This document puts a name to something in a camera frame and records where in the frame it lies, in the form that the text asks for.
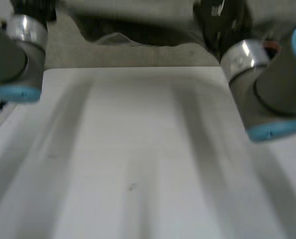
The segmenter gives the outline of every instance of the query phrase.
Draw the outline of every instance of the white board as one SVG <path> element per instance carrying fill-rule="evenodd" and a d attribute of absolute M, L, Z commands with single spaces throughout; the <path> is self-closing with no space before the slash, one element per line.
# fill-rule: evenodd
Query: white board
<path fill-rule="evenodd" d="M 0 239 L 296 239 L 296 136 L 252 144 L 220 68 L 57 69 L 0 128 Z"/>

